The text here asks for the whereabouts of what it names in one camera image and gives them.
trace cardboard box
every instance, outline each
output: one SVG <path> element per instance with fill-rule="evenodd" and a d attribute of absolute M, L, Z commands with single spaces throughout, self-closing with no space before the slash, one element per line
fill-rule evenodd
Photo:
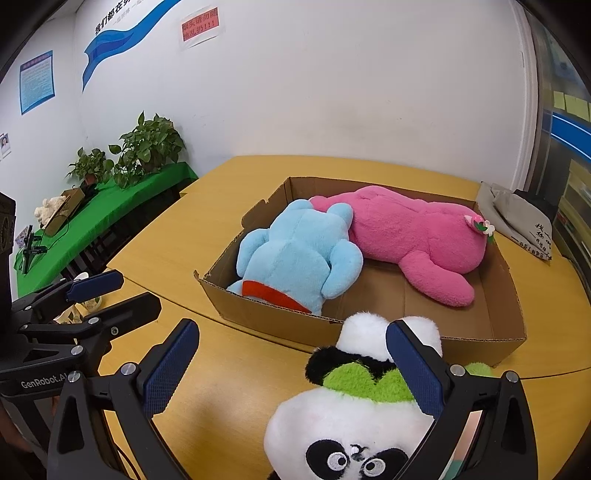
<path fill-rule="evenodd" d="M 61 195 L 66 196 L 67 199 L 47 222 L 47 226 L 45 227 L 45 234 L 47 236 L 54 236 L 61 226 L 66 223 L 66 220 L 74 215 L 80 202 L 84 200 L 84 192 L 80 188 L 65 190 Z"/>
<path fill-rule="evenodd" d="M 359 181 L 290 177 L 269 198 L 243 218 L 243 231 L 226 248 L 209 272 L 195 277 L 220 315 L 258 332 L 310 346 L 334 345 L 342 322 L 357 312 L 373 312 L 388 320 L 425 316 L 435 321 L 449 363 L 481 361 L 496 365 L 525 342 L 527 336 L 509 267 L 496 243 L 488 244 L 484 260 L 466 278 L 475 289 L 469 307 L 442 305 L 423 295 L 405 279 L 397 265 L 365 260 L 361 275 L 343 295 L 325 302 L 322 317 L 275 307 L 225 290 L 238 280 L 236 259 L 242 238 L 256 228 L 268 228 L 288 203 L 314 195 L 354 192 L 369 184 Z M 477 210 L 475 202 L 385 186 L 410 198 L 453 202 Z"/>

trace blue plush toy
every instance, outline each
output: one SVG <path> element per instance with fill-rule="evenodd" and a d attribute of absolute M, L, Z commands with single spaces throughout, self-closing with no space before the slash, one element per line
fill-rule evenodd
<path fill-rule="evenodd" d="M 325 299 L 343 294 L 363 266 L 359 248 L 349 242 L 353 209 L 337 203 L 326 213 L 308 200 L 295 200 L 268 229 L 242 240 L 236 272 L 242 280 L 228 287 L 245 297 L 321 315 Z"/>

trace stuffed animal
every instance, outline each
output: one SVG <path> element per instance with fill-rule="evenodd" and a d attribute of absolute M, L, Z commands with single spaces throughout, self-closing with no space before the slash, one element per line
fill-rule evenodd
<path fill-rule="evenodd" d="M 431 320 L 404 320 L 441 355 Z M 419 409 L 388 352 L 388 323 L 355 314 L 345 320 L 336 346 L 312 354 L 306 378 L 319 387 L 283 402 L 267 425 L 269 480 L 391 480 L 412 456 L 433 417 Z M 490 371 L 483 364 L 466 369 L 483 367 Z"/>
<path fill-rule="evenodd" d="M 494 227 L 468 207 L 413 200 L 378 186 L 310 202 L 321 212 L 335 203 L 351 205 L 355 215 L 349 237 L 363 256 L 398 264 L 425 295 L 453 307 L 474 300 L 474 289 L 462 274 L 478 267 Z"/>
<path fill-rule="evenodd" d="M 49 200 L 43 199 L 42 206 L 37 207 L 33 215 L 42 227 L 47 226 L 53 214 L 59 210 L 66 200 L 67 197 L 65 195 L 53 197 Z"/>
<path fill-rule="evenodd" d="M 352 220 L 345 203 L 323 213 L 308 200 L 291 202 L 268 229 L 244 237 L 236 262 L 241 280 L 228 290 L 321 315 L 324 300 L 343 294 L 363 267 L 361 251 L 349 242 Z"/>

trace blue wave decoration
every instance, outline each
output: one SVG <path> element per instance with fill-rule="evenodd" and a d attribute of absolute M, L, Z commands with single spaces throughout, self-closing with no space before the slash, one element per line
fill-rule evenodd
<path fill-rule="evenodd" d="M 134 28 L 128 31 L 104 30 L 86 47 L 88 65 L 82 74 L 82 91 L 99 63 L 119 53 L 135 47 L 141 42 L 166 13 L 181 0 L 163 0 L 144 17 Z"/>

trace blue gripper pad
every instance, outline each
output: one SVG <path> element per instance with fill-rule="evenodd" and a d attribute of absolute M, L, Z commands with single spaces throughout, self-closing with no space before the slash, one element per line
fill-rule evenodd
<path fill-rule="evenodd" d="M 66 294 L 68 301 L 82 303 L 95 299 L 123 286 L 123 275 L 117 270 L 110 270 L 100 275 L 74 282 Z"/>
<path fill-rule="evenodd" d="M 444 407 L 441 384 L 396 322 L 388 325 L 386 347 L 421 411 L 439 418 Z"/>
<path fill-rule="evenodd" d="M 188 320 L 144 383 L 144 413 L 162 413 L 199 347 L 199 327 Z"/>

